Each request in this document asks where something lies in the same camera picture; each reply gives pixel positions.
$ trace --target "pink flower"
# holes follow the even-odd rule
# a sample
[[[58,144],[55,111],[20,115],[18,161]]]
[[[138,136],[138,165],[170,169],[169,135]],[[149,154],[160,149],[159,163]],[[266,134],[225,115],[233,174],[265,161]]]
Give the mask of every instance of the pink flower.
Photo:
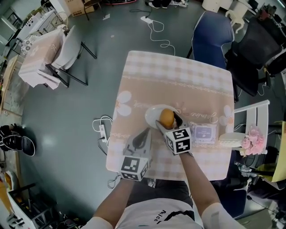
[[[248,136],[248,138],[249,138],[249,140],[250,140],[251,142],[256,142],[258,136]]]
[[[241,147],[245,155],[260,154],[265,147],[265,137],[261,134],[260,129],[252,125],[248,134],[241,141]]]
[[[244,138],[241,142],[241,147],[242,148],[249,148],[250,147],[250,140],[248,140],[247,138]]]

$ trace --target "pink tablecloth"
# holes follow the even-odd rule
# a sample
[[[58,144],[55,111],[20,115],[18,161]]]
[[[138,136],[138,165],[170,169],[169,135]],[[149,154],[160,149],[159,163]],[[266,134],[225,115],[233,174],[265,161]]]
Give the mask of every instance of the pink tablecloth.
[[[52,76],[46,68],[51,64],[61,48],[65,35],[62,30],[55,30],[39,37],[32,45],[19,71],[19,76],[32,87],[48,84],[52,89],[58,87],[60,80]]]
[[[233,131],[234,99],[229,71],[176,56],[131,51],[123,70],[109,140],[106,168],[117,172],[128,137],[147,127],[146,110],[154,105],[175,107],[190,122],[216,123],[218,136]],[[185,180],[179,156],[152,129],[153,162],[146,177]],[[193,144],[192,153],[209,180],[227,175],[231,148]]]

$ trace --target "small box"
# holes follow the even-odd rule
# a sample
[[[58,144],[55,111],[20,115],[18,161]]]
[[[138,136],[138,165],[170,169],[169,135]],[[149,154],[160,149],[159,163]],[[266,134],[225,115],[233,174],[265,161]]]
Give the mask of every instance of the small box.
[[[190,152],[192,148],[192,135],[189,127],[166,132],[164,137],[167,146],[175,155]]]
[[[65,2],[73,17],[84,14],[84,4],[82,3],[82,0],[65,0]],[[86,13],[94,12],[94,8],[92,6],[85,11]]]
[[[195,143],[214,144],[216,141],[216,125],[196,124],[194,127],[193,138]]]
[[[147,157],[122,156],[122,167],[119,173],[123,179],[141,181],[150,167]]]

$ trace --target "electrical outlet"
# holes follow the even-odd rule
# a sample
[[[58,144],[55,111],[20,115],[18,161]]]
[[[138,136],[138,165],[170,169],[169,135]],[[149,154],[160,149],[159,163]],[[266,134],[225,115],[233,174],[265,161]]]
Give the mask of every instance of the electrical outlet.
[[[105,128],[103,124],[99,125],[99,131],[100,131],[101,138],[104,137],[104,139],[102,139],[102,142],[107,142],[106,132],[105,132]]]
[[[141,20],[144,22],[147,22],[148,24],[151,24],[153,22],[153,20],[151,20],[150,18],[146,18],[145,16],[141,17]]]

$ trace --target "concrete floor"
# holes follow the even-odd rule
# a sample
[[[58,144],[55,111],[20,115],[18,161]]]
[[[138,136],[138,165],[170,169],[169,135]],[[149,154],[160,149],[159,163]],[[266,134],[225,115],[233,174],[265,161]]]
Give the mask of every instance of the concrete floor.
[[[57,201],[61,212],[74,212],[87,220],[111,191],[107,181],[115,176],[105,168],[106,156],[97,146],[98,133],[93,131],[92,121],[102,115],[113,115],[129,51],[173,55],[171,47],[162,49],[160,42],[150,40],[150,29],[140,20],[147,13],[130,13],[131,9],[150,10],[150,7],[138,0],[132,4],[103,6],[110,13],[110,18],[104,21],[99,11],[89,14],[90,21],[85,15],[71,18],[70,25],[79,26],[86,45],[98,56],[94,60],[83,51],[70,70],[80,79],[87,77],[88,87],[73,80],[68,89],[60,85],[51,90],[38,85],[30,88],[25,98],[22,124],[34,133],[37,152],[34,157],[20,157],[24,182],[37,182]],[[201,3],[196,1],[191,1],[188,8],[153,9],[150,18],[164,23],[165,28],[159,34],[152,34],[152,38],[170,40],[176,56],[186,57],[193,28],[203,11]],[[236,107],[269,99],[269,122],[281,120],[283,112],[274,91],[285,104],[285,90],[278,76],[273,88],[266,89],[263,97],[253,98],[242,92]],[[236,124],[239,123],[245,123],[243,115],[236,118]]]

